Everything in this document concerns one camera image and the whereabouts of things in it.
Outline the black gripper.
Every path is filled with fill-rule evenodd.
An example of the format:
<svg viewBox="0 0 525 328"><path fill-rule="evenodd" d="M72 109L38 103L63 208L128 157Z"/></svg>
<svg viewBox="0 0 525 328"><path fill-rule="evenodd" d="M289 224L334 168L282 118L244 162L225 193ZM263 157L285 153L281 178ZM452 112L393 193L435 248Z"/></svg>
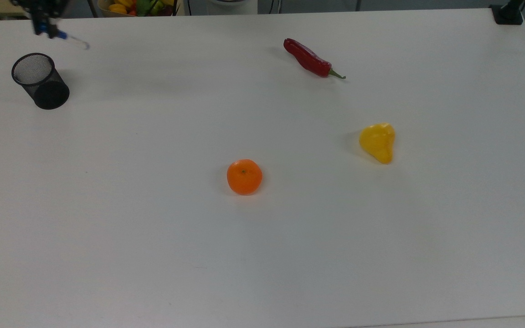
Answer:
<svg viewBox="0 0 525 328"><path fill-rule="evenodd" d="M47 33L49 39L60 35L57 24L70 6L69 0L10 0L9 3L21 8L31 17L35 35Z"/></svg>

